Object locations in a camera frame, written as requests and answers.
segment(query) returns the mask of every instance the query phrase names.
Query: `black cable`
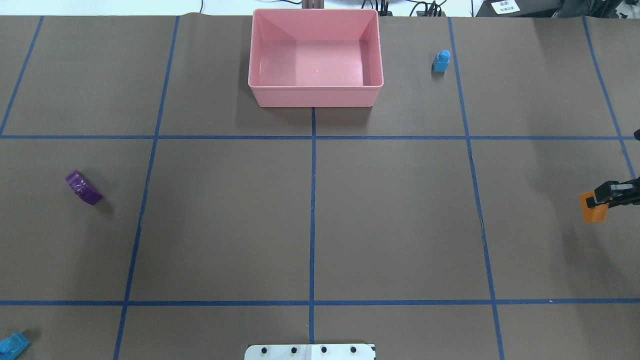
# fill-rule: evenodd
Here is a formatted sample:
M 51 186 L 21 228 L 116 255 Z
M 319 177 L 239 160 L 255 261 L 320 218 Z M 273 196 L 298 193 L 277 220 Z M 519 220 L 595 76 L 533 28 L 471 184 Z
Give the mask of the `black cable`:
M 423 16 L 442 16 L 442 5 L 444 5 L 444 3 L 447 2 L 447 0 L 444 0 L 440 5 L 438 5 L 435 1 L 433 1 L 431 4 L 425 1 L 416 1 L 416 0 L 407 0 L 407 1 L 409 1 L 410 3 L 415 3 L 415 5 L 413 6 L 413 9 L 411 10 L 411 13 L 409 13 L 409 16 L 413 15 L 413 12 L 420 4 L 424 4 Z
M 607 5 L 609 3 L 607 1 L 604 2 L 604 4 L 602 5 L 602 13 L 600 14 L 599 17 L 603 17 L 604 16 L 604 12 L 607 11 Z
M 415 3 L 415 5 L 413 6 L 413 9 L 411 9 L 411 12 L 409 13 L 409 17 L 411 17 L 411 15 L 413 15 L 413 12 L 415 11 L 415 8 L 417 8 L 418 5 L 420 5 L 420 4 L 424 4 L 424 12 L 425 13 L 427 12 L 427 7 L 429 6 L 429 4 L 425 3 L 424 1 L 412 1 L 412 3 Z

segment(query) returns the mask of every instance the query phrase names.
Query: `pink plastic bin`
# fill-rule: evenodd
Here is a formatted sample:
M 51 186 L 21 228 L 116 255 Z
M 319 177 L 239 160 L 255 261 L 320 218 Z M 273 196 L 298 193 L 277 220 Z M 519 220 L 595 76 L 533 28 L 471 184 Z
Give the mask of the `pink plastic bin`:
M 368 107 L 383 84 L 375 10 L 253 12 L 249 87 L 263 107 Z

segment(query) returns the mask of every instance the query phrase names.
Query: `purple toy block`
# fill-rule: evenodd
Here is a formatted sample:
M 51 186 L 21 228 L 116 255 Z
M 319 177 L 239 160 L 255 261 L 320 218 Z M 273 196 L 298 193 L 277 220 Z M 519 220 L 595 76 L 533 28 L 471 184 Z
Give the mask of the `purple toy block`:
M 87 204 L 95 205 L 102 198 L 102 194 L 91 185 L 80 171 L 74 170 L 67 175 L 66 180 L 74 193 Z

